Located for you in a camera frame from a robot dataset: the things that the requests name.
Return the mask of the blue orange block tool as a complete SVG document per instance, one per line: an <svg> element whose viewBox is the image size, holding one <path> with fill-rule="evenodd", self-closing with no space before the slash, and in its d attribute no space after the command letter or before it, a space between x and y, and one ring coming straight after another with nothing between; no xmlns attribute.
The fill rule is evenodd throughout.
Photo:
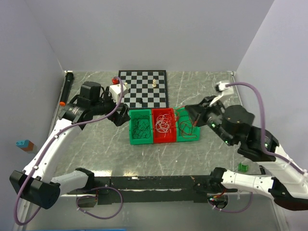
<svg viewBox="0 0 308 231"><path fill-rule="evenodd" d="M32 154L37 153L36 145L30 140L17 141L16 146L27 153L32 153Z"/></svg>

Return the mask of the green bin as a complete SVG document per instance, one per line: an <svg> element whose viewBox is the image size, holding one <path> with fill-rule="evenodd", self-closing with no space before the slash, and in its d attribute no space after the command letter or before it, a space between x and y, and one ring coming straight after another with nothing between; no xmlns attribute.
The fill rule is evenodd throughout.
<svg viewBox="0 0 308 231"><path fill-rule="evenodd" d="M153 144L150 109L129 110L129 141L131 145Z"/></svg>
<svg viewBox="0 0 308 231"><path fill-rule="evenodd" d="M177 142L198 141L200 128L196 127L189 118L185 107L174 108Z"/></svg>

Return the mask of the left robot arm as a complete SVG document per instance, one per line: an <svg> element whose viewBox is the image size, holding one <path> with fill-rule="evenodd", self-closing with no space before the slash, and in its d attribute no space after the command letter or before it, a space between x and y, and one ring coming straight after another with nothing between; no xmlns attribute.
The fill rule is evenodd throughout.
<svg viewBox="0 0 308 231"><path fill-rule="evenodd" d="M101 116L117 127L130 120L128 106L120 106L128 93L127 83L118 83L106 88L96 82L84 82L80 93L63 108L55 127L34 159L23 169L13 171L10 182L16 191L35 205L49 209L58 198L73 190L90 193L95 188L95 176L90 170L76 168L73 172L55 176L60 159L73 139L83 131L94 116Z"/></svg>

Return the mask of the black and silver chessboard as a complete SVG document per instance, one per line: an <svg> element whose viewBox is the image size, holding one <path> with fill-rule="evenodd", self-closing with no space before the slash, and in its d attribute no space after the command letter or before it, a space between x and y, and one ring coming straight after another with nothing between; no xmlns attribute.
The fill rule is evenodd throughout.
<svg viewBox="0 0 308 231"><path fill-rule="evenodd" d="M118 76L129 87L121 104L126 104L130 109L169 107L165 70L120 70Z"/></svg>

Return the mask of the green bin left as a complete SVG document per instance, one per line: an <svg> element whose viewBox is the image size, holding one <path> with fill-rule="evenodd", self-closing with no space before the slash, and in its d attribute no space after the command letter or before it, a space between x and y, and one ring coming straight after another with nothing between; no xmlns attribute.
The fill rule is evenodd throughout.
<svg viewBox="0 0 308 231"><path fill-rule="evenodd" d="M153 144L150 109L129 110L129 141L131 145Z"/></svg>

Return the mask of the red plastic bin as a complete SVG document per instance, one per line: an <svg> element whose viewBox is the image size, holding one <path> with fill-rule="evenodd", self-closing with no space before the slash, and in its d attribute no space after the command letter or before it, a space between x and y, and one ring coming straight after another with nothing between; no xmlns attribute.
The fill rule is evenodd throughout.
<svg viewBox="0 0 308 231"><path fill-rule="evenodd" d="M176 142L176 125L172 108L152 108L153 142Z"/></svg>

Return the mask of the small green clip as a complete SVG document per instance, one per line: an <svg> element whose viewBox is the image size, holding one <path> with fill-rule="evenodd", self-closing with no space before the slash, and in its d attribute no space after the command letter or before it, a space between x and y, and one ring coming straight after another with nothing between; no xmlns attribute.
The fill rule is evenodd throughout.
<svg viewBox="0 0 308 231"><path fill-rule="evenodd" d="M244 165L243 163L238 164L238 171L242 173L246 173L249 170L249 165Z"/></svg>

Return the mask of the green bin right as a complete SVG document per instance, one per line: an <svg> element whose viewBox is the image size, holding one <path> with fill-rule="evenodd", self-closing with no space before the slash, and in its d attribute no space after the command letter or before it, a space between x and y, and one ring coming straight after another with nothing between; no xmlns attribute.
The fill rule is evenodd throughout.
<svg viewBox="0 0 308 231"><path fill-rule="evenodd" d="M174 108L177 142L198 141L200 128L196 127L189 118L185 107Z"/></svg>

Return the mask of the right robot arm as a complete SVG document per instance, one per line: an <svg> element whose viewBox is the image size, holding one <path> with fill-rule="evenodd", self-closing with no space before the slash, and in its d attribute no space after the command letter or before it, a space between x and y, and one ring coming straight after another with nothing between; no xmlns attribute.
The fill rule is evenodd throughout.
<svg viewBox="0 0 308 231"><path fill-rule="evenodd" d="M209 126L228 146L238 145L238 153L262 166L269 177L235 173L216 167L204 183L206 193L240 190L266 196L275 204L291 211L308 208L308 177L291 166L291 159L278 140L268 131L261 140L261 129L253 126L254 114L239 104L225 107L221 101L210 105L214 96L198 104L185 106L193 125Z"/></svg>

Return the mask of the cream chess piece right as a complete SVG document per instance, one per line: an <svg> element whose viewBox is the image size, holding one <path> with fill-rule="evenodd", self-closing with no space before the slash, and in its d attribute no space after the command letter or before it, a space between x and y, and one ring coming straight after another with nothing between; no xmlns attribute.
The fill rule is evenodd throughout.
<svg viewBox="0 0 308 231"><path fill-rule="evenodd" d="M156 79L155 79L155 78L153 79L153 82L152 82L152 87L153 87L153 88L155 88L155 87L156 87Z"/></svg>

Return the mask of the black marker orange cap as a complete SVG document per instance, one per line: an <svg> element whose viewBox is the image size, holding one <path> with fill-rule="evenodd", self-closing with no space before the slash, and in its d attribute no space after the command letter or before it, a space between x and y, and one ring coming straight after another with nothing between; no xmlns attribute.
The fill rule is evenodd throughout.
<svg viewBox="0 0 308 231"><path fill-rule="evenodd" d="M69 97L73 81L74 81L74 74L72 72L67 72L64 78L64 86L59 102L59 105L61 107L64 107L67 104L67 100Z"/></svg>

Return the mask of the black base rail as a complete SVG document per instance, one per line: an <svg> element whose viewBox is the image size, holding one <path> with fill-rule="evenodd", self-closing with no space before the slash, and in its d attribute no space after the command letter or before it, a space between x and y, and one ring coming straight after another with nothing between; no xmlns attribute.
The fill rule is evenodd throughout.
<svg viewBox="0 0 308 231"><path fill-rule="evenodd" d="M207 203L207 196L218 193L235 193L226 189L210 175L188 176L139 176L139 177L96 177L94 188L117 189L124 203L181 202Z"/></svg>

